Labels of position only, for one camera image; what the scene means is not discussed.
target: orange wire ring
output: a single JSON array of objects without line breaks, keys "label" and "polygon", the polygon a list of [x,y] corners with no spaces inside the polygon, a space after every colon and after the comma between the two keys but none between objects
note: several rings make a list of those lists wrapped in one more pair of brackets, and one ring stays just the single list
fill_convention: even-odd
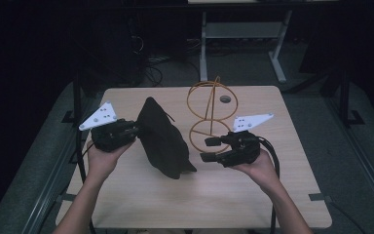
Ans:
[{"label": "orange wire ring", "polygon": [[[190,106],[190,101],[189,101],[190,95],[191,95],[195,90],[197,90],[197,89],[200,88],[200,87],[212,87],[211,92],[210,92],[210,95],[209,95],[209,97],[208,97],[208,102],[207,102],[207,107],[206,107],[206,114],[205,114],[205,116],[201,116],[200,114],[196,113],[196,112],[192,109],[192,107]],[[219,118],[219,119],[214,119],[214,100],[215,100],[215,88],[216,88],[216,87],[220,87],[220,88],[223,88],[223,89],[229,91],[229,92],[233,95],[233,97],[235,98],[235,101],[236,101],[236,107],[235,107],[235,110],[234,110],[230,115],[228,115],[227,117]],[[210,109],[210,103],[211,103],[211,116],[210,116],[210,118],[208,118],[207,115],[208,115],[208,110]],[[201,121],[199,121],[199,122],[197,122],[195,125],[193,125],[193,127],[190,129],[190,133],[189,133],[190,142],[191,142],[191,144],[192,144],[192,145],[193,145],[197,150],[199,150],[199,151],[201,151],[201,152],[208,152],[208,151],[205,151],[205,150],[201,149],[200,147],[198,147],[198,146],[193,142],[193,140],[192,140],[192,133],[201,134],[201,135],[205,135],[205,136],[209,136],[209,137],[215,137],[215,136],[212,134],[212,126],[213,126],[213,122],[214,122],[214,121],[217,122],[217,123],[222,124],[222,125],[223,125],[224,127],[226,127],[226,129],[230,132],[230,131],[231,131],[230,128],[229,128],[225,123],[223,123],[222,120],[228,119],[228,118],[230,118],[231,116],[233,116],[233,115],[236,113],[236,111],[237,111],[237,109],[238,109],[238,107],[239,107],[239,100],[238,100],[237,96],[235,95],[235,93],[233,93],[232,90],[230,90],[230,89],[227,88],[226,86],[220,84],[220,77],[217,76],[217,77],[215,78],[214,81],[203,81],[203,82],[199,82],[199,83],[195,84],[194,86],[192,86],[192,87],[190,88],[189,92],[188,92],[188,96],[187,96],[187,106],[188,106],[188,108],[190,109],[190,111],[191,111],[194,115],[196,115],[197,117],[199,117],[199,118],[202,119]],[[199,131],[194,130],[194,128],[195,128],[197,125],[199,125],[200,123],[205,122],[205,121],[210,121],[210,131],[209,131],[209,134],[207,134],[207,133],[203,133],[203,132],[199,132]],[[222,152],[222,151],[226,150],[228,147],[229,147],[229,145],[226,145],[226,147],[224,147],[224,148],[221,149],[221,150],[216,151],[215,153]]]}]

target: black cloth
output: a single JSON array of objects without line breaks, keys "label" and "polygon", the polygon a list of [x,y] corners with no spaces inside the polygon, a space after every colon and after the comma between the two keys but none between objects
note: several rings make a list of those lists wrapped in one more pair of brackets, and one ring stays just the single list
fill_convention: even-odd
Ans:
[{"label": "black cloth", "polygon": [[182,172],[197,171],[189,161],[188,146],[180,131],[152,97],[145,100],[136,124],[140,127],[138,138],[153,167],[174,179],[179,179]]}]

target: hand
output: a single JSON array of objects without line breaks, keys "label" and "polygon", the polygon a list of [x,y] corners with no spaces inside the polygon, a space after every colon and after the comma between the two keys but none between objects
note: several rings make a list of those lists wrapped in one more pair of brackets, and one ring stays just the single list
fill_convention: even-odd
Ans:
[{"label": "hand", "polygon": [[269,153],[263,149],[260,149],[260,155],[252,164],[240,164],[232,168],[250,176],[268,195],[281,187]]},{"label": "hand", "polygon": [[133,144],[129,143],[112,152],[97,149],[90,140],[87,144],[89,171],[87,179],[103,183],[117,166],[117,160]]}]

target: person's left hand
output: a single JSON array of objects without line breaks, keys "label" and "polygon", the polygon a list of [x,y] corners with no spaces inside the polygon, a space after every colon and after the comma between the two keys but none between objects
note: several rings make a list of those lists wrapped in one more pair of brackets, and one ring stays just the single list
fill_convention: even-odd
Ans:
[{"label": "person's left hand", "polygon": [[112,152],[97,149],[90,140],[87,144],[89,170],[87,179],[103,183],[117,166],[117,160],[133,144],[129,143]]}]

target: background desk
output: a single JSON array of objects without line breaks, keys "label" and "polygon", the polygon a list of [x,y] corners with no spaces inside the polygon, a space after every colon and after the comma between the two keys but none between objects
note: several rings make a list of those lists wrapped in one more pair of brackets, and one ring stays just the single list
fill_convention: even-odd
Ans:
[{"label": "background desk", "polygon": [[[236,115],[274,113],[275,117],[252,131],[268,139],[281,164],[281,181],[312,227],[328,227],[331,217],[323,201],[312,202],[309,194],[319,189],[276,87],[232,87],[238,96]],[[148,97],[175,120],[189,144],[190,161],[197,172],[171,179],[153,168],[138,140],[119,160],[105,181],[93,213],[93,224],[102,228],[261,228],[270,226],[272,204],[246,175],[220,164],[202,162],[189,142],[190,128],[200,119],[186,105],[189,88],[134,88],[108,90],[103,101],[112,101],[119,118],[135,120]],[[195,100],[206,106],[208,92],[197,91]],[[233,118],[226,120],[233,125]],[[225,135],[225,130],[218,131]],[[68,193],[76,194],[82,182],[78,170]],[[64,201],[56,222],[70,202]]]}]

